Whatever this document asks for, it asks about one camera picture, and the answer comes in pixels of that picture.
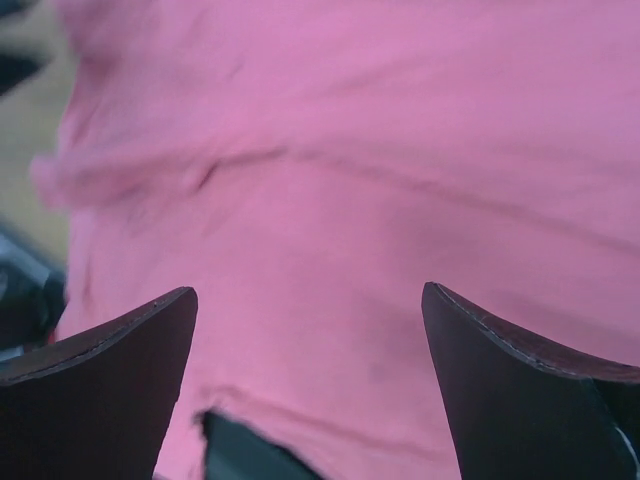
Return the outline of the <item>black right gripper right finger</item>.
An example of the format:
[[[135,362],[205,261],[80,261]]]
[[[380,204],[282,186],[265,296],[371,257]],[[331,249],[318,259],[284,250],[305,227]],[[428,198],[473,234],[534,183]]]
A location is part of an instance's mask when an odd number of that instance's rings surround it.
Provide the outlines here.
[[[428,282],[422,314],[464,479],[636,479],[639,370]]]

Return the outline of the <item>rose red t-shirt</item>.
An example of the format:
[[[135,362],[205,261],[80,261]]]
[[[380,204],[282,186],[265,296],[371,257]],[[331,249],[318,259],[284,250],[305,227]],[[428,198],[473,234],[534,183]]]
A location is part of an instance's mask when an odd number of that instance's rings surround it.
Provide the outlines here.
[[[455,479],[420,308],[448,286],[639,360],[635,1],[58,1],[77,59],[34,185],[69,337],[179,286],[155,471],[217,412],[328,479]]]

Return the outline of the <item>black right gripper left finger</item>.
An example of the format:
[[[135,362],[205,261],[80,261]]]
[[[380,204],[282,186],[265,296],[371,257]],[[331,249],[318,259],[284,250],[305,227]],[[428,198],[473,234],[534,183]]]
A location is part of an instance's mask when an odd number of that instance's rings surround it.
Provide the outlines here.
[[[3,366],[2,478],[152,478],[197,309],[177,288]]]

